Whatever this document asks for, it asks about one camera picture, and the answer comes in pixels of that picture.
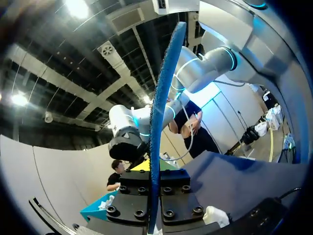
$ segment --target white bag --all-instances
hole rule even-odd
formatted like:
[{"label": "white bag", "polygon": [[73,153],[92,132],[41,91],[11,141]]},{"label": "white bag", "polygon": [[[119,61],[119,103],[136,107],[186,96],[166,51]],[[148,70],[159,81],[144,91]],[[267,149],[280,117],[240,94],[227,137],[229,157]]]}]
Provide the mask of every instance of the white bag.
[{"label": "white bag", "polygon": [[254,127],[254,130],[258,133],[260,137],[264,136],[268,130],[268,123],[266,121],[260,122]]},{"label": "white bag", "polygon": [[277,105],[276,107],[274,107],[273,111],[279,124],[283,123],[283,112],[282,112],[280,105]]},{"label": "white bag", "polygon": [[269,127],[273,130],[273,131],[277,131],[279,128],[279,122],[274,114],[273,109],[270,109],[268,111],[268,113],[265,116],[266,121],[268,121]]}]

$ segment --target black cable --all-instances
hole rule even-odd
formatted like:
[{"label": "black cable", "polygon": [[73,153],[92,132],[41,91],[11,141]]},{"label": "black cable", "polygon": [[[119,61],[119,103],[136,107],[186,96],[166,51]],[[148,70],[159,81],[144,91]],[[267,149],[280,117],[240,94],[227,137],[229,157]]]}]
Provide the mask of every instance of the black cable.
[{"label": "black cable", "polygon": [[233,86],[233,87],[243,87],[243,86],[245,85],[245,83],[240,84],[240,85],[236,85],[236,84],[231,84],[231,83],[228,83],[228,82],[222,82],[222,81],[214,81],[214,82],[217,82],[217,83],[222,83],[222,84],[229,85],[229,86]]},{"label": "black cable", "polygon": [[282,200],[283,198],[287,197],[289,194],[291,194],[293,192],[296,192],[296,191],[299,191],[299,190],[301,190],[301,188],[294,188],[292,190],[289,190],[288,192],[286,192],[283,195],[281,195],[278,199]]}]

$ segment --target man's hand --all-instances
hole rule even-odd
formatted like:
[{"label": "man's hand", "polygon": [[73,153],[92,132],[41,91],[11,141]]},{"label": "man's hand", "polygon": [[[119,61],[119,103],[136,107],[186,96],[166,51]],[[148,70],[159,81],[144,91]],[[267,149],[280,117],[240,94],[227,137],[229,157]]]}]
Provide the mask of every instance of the man's hand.
[{"label": "man's hand", "polygon": [[201,125],[200,125],[199,120],[191,123],[191,128],[193,130],[194,135],[196,135],[198,133],[198,130],[200,129],[200,127],[201,127]]}]

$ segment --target ventilation fan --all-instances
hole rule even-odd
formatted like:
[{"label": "ventilation fan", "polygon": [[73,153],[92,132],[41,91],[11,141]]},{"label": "ventilation fan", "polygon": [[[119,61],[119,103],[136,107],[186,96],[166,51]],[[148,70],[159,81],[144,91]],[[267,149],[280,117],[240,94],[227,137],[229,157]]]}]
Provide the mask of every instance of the ventilation fan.
[{"label": "ventilation fan", "polygon": [[46,112],[45,113],[45,122],[46,123],[51,123],[53,121],[52,113]]},{"label": "ventilation fan", "polygon": [[108,56],[108,55],[111,55],[113,53],[113,51],[114,51],[114,48],[112,46],[105,45],[102,47],[101,53],[103,56]]}]

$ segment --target bolt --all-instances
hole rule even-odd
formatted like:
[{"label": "bolt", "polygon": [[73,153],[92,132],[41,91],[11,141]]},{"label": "bolt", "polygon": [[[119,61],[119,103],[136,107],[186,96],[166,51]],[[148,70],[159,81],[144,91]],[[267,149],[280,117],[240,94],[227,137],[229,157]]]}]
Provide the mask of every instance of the bolt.
[{"label": "bolt", "polygon": [[203,213],[203,207],[202,206],[197,206],[193,209],[194,214],[196,215],[201,215]]},{"label": "bolt", "polygon": [[134,215],[137,219],[143,219],[146,213],[143,210],[136,210]]},{"label": "bolt", "polygon": [[138,188],[139,194],[144,194],[146,191],[147,191],[147,190],[146,190],[145,187],[140,187],[140,188]]},{"label": "bolt", "polygon": [[120,186],[120,187],[119,187],[119,191],[120,191],[121,193],[127,193],[127,187],[126,187],[126,186]]},{"label": "bolt", "polygon": [[171,187],[164,187],[163,188],[163,192],[165,194],[171,194],[172,193],[172,188]]},{"label": "bolt", "polygon": [[172,210],[167,210],[167,211],[165,211],[164,213],[163,213],[163,215],[164,215],[164,217],[166,218],[166,219],[173,219],[174,218],[174,216],[175,216],[175,213],[174,213],[174,211],[172,211]]},{"label": "bolt", "polygon": [[184,185],[183,187],[182,187],[182,189],[181,189],[181,191],[183,192],[183,193],[189,193],[190,192],[190,186],[189,185]]},{"label": "bolt", "polygon": [[113,214],[114,212],[116,212],[116,207],[115,206],[108,206],[107,212],[109,214]]}]

